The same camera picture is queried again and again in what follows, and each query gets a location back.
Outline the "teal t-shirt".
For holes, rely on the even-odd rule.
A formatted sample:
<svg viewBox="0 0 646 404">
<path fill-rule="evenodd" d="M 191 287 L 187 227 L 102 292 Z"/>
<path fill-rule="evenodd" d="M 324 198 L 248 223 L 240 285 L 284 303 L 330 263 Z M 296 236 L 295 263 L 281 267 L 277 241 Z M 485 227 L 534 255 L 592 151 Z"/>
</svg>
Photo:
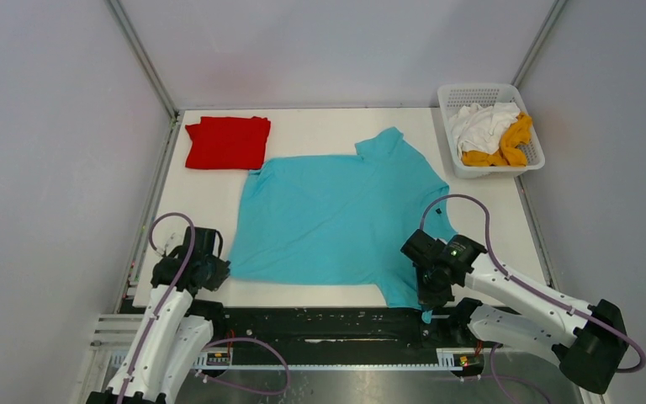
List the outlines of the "teal t-shirt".
<svg viewBox="0 0 646 404">
<path fill-rule="evenodd" d="M 449 185 L 391 127 L 352 155 L 277 157 L 247 175 L 230 273 L 247 281 L 375 285 L 390 308 L 419 307 L 416 272 L 401 249 L 423 228 L 455 231 Z"/>
</svg>

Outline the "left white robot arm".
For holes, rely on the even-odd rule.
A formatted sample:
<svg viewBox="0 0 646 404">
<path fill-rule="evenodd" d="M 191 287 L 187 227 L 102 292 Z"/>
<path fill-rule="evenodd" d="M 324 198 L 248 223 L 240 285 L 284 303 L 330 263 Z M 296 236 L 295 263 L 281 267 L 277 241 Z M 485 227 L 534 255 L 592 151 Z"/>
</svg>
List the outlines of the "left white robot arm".
<svg viewBox="0 0 646 404">
<path fill-rule="evenodd" d="M 120 368 L 89 403 L 173 403 L 205 345 L 227 334 L 220 302 L 199 300 L 229 275 L 221 259 L 223 237 L 215 229 L 187 227 L 183 243 L 152 269 L 150 300 Z"/>
</svg>

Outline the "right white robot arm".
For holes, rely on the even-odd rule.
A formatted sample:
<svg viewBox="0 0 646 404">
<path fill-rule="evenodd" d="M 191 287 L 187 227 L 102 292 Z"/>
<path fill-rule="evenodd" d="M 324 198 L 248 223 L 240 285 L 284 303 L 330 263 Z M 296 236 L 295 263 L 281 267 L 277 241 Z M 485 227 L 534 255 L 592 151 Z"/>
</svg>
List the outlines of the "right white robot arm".
<svg viewBox="0 0 646 404">
<path fill-rule="evenodd" d="M 459 286 L 498 300 L 502 311 L 463 298 L 442 326 L 442 334 L 462 347 L 480 340 L 522 349 L 556 365 L 578 387 L 606 393 L 629 343 L 620 309 L 607 300 L 592 305 L 519 274 L 491 250 L 462 235 L 449 242 L 421 229 L 401 252 L 416 270 L 418 301 L 436 309 L 452 301 Z"/>
</svg>

